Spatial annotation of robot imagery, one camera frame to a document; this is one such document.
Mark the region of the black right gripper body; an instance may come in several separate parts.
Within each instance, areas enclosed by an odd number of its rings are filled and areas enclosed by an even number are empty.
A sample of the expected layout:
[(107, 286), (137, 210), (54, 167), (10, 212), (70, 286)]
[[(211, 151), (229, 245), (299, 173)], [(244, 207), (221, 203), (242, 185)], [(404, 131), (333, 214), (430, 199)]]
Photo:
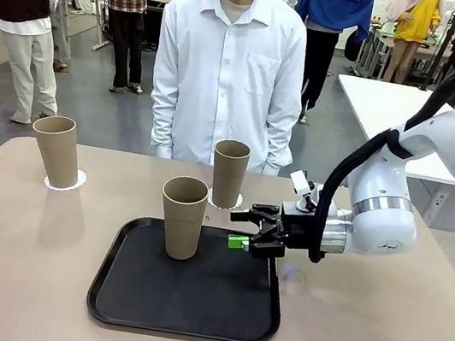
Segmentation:
[(308, 250), (315, 224), (315, 212), (297, 209), (297, 204), (284, 201), (281, 205), (282, 231), (280, 240), (288, 249)]

